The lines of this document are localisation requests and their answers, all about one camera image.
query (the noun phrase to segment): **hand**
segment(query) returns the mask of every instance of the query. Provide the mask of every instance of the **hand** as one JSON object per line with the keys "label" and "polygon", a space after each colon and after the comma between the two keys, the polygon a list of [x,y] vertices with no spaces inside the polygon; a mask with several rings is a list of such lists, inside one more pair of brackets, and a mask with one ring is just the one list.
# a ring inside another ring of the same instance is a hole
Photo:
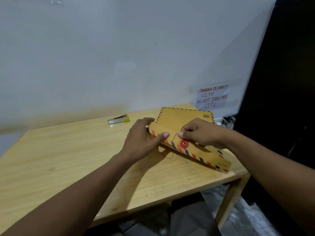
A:
{"label": "hand", "polygon": [[133,162],[146,157],[159,143],[169,137],[169,132],[164,132],[157,135],[154,139],[148,138],[146,126],[150,125],[154,120],[154,118],[138,119],[129,130],[121,151],[128,155]]}
{"label": "hand", "polygon": [[177,134],[180,138],[193,140],[204,146],[214,146],[219,149],[226,148],[226,139],[231,134],[230,129],[195,118],[182,127]]}

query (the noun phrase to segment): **wooden table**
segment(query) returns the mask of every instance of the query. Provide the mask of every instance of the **wooden table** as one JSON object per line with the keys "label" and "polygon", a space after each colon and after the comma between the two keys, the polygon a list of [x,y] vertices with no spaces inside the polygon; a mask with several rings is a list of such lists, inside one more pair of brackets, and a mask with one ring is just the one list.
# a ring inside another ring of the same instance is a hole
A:
{"label": "wooden table", "polygon": [[[176,107],[195,109],[190,104]],[[0,158],[0,233],[106,163],[120,151],[134,122],[156,118],[159,110],[130,113],[128,123],[108,125],[113,116],[26,132]],[[154,151],[126,172],[92,225],[232,181],[215,218],[221,228],[250,176],[231,152],[223,150],[223,155],[232,162],[228,173],[175,152],[169,152],[174,156],[169,159]]]}

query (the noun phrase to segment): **paper sign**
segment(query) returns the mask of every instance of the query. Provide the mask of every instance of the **paper sign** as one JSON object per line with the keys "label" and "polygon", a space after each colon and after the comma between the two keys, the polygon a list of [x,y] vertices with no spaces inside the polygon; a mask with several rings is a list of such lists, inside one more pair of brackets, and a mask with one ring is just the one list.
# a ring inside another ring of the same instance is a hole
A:
{"label": "paper sign", "polygon": [[205,87],[197,93],[196,108],[203,111],[224,107],[229,95],[229,84]]}

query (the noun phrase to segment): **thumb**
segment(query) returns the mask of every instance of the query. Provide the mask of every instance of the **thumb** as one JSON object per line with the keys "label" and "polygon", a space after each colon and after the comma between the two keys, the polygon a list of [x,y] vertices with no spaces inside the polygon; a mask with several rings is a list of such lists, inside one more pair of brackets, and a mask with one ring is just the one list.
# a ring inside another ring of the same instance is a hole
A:
{"label": "thumb", "polygon": [[153,138],[150,141],[151,141],[151,144],[153,144],[153,146],[157,146],[168,137],[169,137],[169,132],[163,132],[157,135],[155,138]]}
{"label": "thumb", "polygon": [[195,142],[195,133],[193,131],[182,130],[177,135],[182,139],[193,140]]}

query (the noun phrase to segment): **forearm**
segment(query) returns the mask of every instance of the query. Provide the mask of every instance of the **forearm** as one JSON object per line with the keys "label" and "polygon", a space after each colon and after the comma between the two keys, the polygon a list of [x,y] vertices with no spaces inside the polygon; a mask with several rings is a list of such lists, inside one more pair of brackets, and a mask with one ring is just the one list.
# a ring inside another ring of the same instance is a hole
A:
{"label": "forearm", "polygon": [[119,153],[11,226],[9,235],[82,235],[133,162]]}
{"label": "forearm", "polygon": [[315,170],[230,131],[226,146],[265,190],[306,230],[315,217]]}

